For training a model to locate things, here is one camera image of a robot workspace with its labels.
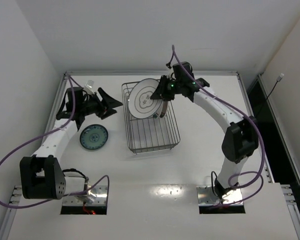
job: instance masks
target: wire basket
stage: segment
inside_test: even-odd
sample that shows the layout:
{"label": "wire basket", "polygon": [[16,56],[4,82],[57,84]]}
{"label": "wire basket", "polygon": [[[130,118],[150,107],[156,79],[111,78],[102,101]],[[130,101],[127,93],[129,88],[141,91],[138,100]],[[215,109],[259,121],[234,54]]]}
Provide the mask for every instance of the wire basket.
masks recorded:
{"label": "wire basket", "polygon": [[137,119],[131,115],[128,99],[137,83],[139,82],[127,82],[121,87],[128,148],[135,154],[174,148],[180,143],[180,133],[171,102],[162,118],[152,116]]}

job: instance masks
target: blue plate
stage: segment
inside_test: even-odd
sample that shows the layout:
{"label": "blue plate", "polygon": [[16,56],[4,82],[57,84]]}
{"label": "blue plate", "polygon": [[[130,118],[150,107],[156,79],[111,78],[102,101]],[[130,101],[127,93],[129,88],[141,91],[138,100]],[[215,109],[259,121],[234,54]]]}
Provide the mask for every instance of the blue plate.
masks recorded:
{"label": "blue plate", "polygon": [[87,126],[80,134],[80,143],[82,147],[88,150],[97,150],[101,148],[108,140],[107,129],[99,124]]}

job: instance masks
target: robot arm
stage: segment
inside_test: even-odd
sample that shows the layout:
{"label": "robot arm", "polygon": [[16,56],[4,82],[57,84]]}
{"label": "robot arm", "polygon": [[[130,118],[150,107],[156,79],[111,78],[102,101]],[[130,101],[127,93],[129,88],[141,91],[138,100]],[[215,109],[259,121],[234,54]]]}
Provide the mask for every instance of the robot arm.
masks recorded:
{"label": "robot arm", "polygon": [[[66,194],[85,190],[87,179],[66,177],[60,167],[60,159],[69,141],[80,129],[85,116],[95,114],[105,119],[117,112],[114,108],[122,106],[121,102],[110,97],[102,88],[98,92],[102,100],[99,100],[97,93],[91,91],[91,86],[66,90],[53,127],[53,130],[59,130],[50,134],[32,156],[20,161],[22,194],[26,199],[61,199]],[[74,101],[75,111],[69,121]]]}
{"label": "robot arm", "polygon": [[[193,76],[192,67],[188,62],[182,65]],[[163,99],[171,101],[175,94],[182,94],[193,103],[203,108],[222,128],[225,133],[222,151],[225,156],[222,169],[215,180],[214,191],[221,199],[224,194],[232,190],[228,180],[234,174],[240,174],[243,165],[246,163],[256,148],[258,148],[258,137],[249,122],[242,118],[236,111],[225,106],[213,97],[209,96],[197,84],[183,72],[179,64],[175,64],[169,75],[163,75],[157,89],[151,99]],[[197,81],[209,93],[216,96],[210,84],[202,78]],[[238,184],[238,176],[232,179],[232,185]]]}

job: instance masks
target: black power cord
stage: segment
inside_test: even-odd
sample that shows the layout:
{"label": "black power cord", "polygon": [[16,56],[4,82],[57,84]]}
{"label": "black power cord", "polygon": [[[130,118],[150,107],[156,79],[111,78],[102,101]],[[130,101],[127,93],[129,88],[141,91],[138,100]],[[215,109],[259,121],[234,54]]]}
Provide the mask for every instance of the black power cord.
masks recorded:
{"label": "black power cord", "polygon": [[218,177],[218,175],[216,174],[215,171],[212,171],[212,172],[211,172],[211,189],[212,189],[213,194],[214,194],[216,197],[218,197],[217,194],[215,193],[214,176],[213,176],[213,174],[215,175],[215,178],[216,178],[216,179],[217,179],[217,177]]}
{"label": "black power cord", "polygon": [[259,114],[261,113],[262,109],[264,108],[266,102],[268,101],[268,98],[270,97],[270,95],[272,94],[272,92],[275,90],[277,84],[282,80],[282,78],[284,77],[284,74],[281,73],[280,76],[278,76],[278,78],[275,81],[275,84],[272,88],[272,90],[270,91],[270,93],[268,94],[268,96],[266,96],[265,100],[263,101],[260,110],[257,112],[257,114],[255,115],[255,118],[257,118],[259,116]]}
{"label": "black power cord", "polygon": [[81,171],[75,169],[75,168],[69,168],[69,169],[64,169],[62,170],[63,173],[77,173],[80,174],[82,177],[84,177],[86,180],[88,180],[89,178],[84,175]]}

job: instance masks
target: white wall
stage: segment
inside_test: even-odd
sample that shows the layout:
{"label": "white wall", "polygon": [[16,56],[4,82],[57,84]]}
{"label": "white wall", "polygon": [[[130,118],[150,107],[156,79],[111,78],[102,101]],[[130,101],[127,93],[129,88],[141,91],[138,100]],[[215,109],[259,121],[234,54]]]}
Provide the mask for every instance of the white wall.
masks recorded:
{"label": "white wall", "polygon": [[53,64],[163,70],[171,44],[196,70],[248,86],[300,14],[300,0],[16,0]]}
{"label": "white wall", "polygon": [[[60,79],[15,0],[0,0],[0,160],[44,132]],[[38,144],[21,149],[2,165],[2,201],[7,203],[13,186],[20,183],[21,158]],[[0,206],[0,226],[5,212]]]}
{"label": "white wall", "polygon": [[300,170],[300,19],[266,68],[263,79],[267,93],[280,73],[284,78],[270,100]]}

